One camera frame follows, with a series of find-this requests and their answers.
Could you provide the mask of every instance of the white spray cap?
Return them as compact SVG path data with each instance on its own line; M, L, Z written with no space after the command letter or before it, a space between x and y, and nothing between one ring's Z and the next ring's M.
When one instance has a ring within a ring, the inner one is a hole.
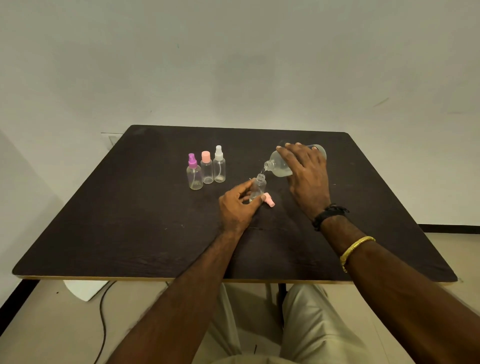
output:
M223 159L222 146L216 146L215 160L222 160L222 159Z

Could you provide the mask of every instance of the purple spray nozzle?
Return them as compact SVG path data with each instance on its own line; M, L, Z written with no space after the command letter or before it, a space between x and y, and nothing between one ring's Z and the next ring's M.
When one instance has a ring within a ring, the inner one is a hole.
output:
M195 159L195 154L193 153L188 154L188 166L193 170L198 166L197 160Z

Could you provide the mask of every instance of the small plastic bottle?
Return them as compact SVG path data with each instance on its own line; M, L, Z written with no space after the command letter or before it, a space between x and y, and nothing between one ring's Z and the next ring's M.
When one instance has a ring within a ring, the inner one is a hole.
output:
M327 153L325 152L325 149L322 146L318 144L314 144L312 146L307 146L307 147L311 149L314 146L317 147L318 150L320 150L320 153L322 153L326 159ZM272 155L270 156L270 160L265 162L264 169L271 171L277 177L286 177L292 174L291 169L288 167L286 162L283 160L283 158L277 151L273 152Z
M204 183L211 184L213 182L213 163L210 158L210 152L202 152L202 161L200 162L200 165L202 166Z
M267 181L265 180L265 175L259 173L257 178L253 182L252 186L250 187L250 191L252 194L250 195L249 202L252 202L255 197L261 196L265 192L265 187L267 186Z
M204 186L202 169L197 164L195 154L193 153L188 155L187 177L188 185L192 190L200 190Z
M225 160L223 159L222 146L216 146L215 159L213 160L213 176L215 182L223 182L226 175Z

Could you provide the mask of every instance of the black bracelet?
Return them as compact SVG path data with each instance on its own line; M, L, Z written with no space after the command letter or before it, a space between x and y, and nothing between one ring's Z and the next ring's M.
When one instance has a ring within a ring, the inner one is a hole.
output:
M315 228L315 231L320 231L320 226L322 225L323 221L335 215L345 216L346 212L350 211L348 211L345 207L330 204L325 211L321 212L316 218L313 219L312 225Z

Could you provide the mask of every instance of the hand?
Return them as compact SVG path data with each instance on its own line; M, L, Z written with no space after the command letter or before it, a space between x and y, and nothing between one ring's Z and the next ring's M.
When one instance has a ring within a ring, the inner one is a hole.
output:
M285 148L277 146L276 149L293 172L287 177L290 192L313 220L330 205L327 161L316 147L310 149L300 143L286 143Z
M255 211L257 211L262 205L262 202L265 201L265 195L261 195L256 197L248 205L243 204L243 201L250 199L250 187L253 181L254 180L249 180L233 187L218 199L224 231L243 234L252 221Z

